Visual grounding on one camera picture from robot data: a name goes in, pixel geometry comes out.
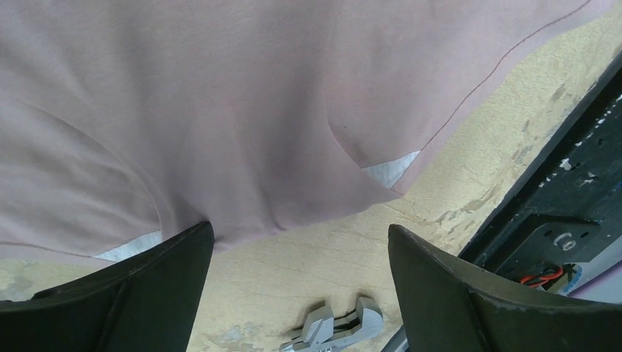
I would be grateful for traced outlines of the pink and white underwear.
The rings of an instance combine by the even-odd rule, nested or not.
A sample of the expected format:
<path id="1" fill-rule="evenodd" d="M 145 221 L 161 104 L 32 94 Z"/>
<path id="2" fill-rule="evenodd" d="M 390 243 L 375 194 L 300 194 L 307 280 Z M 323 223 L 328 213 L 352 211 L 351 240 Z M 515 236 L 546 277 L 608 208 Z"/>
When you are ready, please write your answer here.
<path id="1" fill-rule="evenodd" d="M 3 1 L 1 257 L 219 250 L 402 197 L 611 1 Z"/>

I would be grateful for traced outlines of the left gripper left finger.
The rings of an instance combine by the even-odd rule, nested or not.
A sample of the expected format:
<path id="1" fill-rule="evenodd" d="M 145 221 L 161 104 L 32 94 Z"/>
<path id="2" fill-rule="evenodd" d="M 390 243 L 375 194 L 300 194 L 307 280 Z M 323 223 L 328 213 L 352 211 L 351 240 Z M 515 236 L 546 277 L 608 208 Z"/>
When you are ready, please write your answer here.
<path id="1" fill-rule="evenodd" d="M 1 303 L 3 351 L 184 351 L 213 254 L 211 224 L 26 301 Z"/>

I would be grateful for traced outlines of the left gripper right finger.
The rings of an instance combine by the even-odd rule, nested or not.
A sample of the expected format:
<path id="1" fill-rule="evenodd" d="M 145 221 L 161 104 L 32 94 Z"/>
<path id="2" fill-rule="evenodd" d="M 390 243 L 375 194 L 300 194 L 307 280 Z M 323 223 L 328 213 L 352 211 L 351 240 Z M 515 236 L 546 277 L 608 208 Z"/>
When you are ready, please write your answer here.
<path id="1" fill-rule="evenodd" d="M 405 227 L 388 255 L 411 351 L 619 351 L 621 306 L 559 296 L 490 273 Z"/>

